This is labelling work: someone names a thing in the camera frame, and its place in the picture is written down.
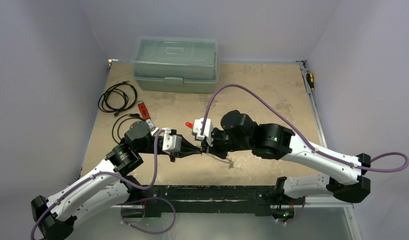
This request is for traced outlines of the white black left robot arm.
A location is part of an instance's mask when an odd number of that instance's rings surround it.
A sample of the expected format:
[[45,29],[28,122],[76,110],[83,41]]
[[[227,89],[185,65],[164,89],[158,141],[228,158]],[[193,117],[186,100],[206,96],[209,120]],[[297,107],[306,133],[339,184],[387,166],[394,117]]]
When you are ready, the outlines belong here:
[[[114,205],[137,204],[142,192],[151,189],[158,178],[158,156],[171,161],[203,151],[187,141],[174,128],[155,133],[145,121],[136,121],[119,143],[90,172],[59,192],[31,201],[35,221],[30,232],[34,240],[39,230],[45,240],[64,240],[77,223]],[[153,155],[153,172],[149,184],[140,184],[130,175],[143,164],[142,154]]]

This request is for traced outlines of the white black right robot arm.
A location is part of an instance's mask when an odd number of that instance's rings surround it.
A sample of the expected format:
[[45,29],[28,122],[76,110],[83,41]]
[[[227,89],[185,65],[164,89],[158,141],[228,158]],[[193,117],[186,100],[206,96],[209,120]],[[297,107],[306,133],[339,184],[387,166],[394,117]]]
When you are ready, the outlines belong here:
[[303,196],[329,195],[347,203],[360,203],[371,192],[371,181],[361,167],[369,167],[370,156],[346,155],[305,141],[293,130],[275,123],[258,124],[238,110],[226,113],[221,129],[207,118],[195,119],[192,135],[207,153],[221,159],[229,152],[251,151],[268,160],[283,160],[318,171],[305,177],[280,177],[273,190],[281,204]]

